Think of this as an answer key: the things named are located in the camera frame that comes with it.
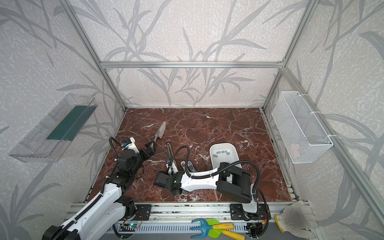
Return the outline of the blue staple box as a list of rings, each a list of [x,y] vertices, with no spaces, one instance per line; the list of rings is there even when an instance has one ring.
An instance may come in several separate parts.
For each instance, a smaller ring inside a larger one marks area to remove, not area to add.
[[[187,166],[188,166],[188,169],[189,169],[189,171],[190,171],[191,173],[196,173],[196,172],[197,172],[196,169],[195,169],[195,167],[194,167],[194,165],[193,165],[193,163],[192,163],[191,161],[188,161],[188,162],[187,162]]]

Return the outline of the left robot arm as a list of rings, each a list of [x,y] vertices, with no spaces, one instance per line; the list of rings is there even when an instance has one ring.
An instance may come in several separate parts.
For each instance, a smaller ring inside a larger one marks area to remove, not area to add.
[[[44,240],[98,240],[116,222],[135,215],[134,200],[124,193],[144,161],[156,153],[156,143],[151,141],[138,149],[135,139],[130,138],[120,146],[122,153],[114,152],[116,165],[98,195],[60,226],[49,227],[43,234]]]

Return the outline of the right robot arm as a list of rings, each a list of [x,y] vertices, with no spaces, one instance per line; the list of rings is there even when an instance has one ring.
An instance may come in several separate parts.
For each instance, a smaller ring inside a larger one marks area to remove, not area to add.
[[[215,144],[210,147],[213,169],[205,172],[161,171],[157,174],[154,186],[169,190],[173,196],[195,190],[216,190],[240,204],[233,220],[246,222],[259,219],[262,212],[259,208],[258,195],[262,191],[257,188],[261,171],[252,161],[240,160],[237,150],[230,143]]]

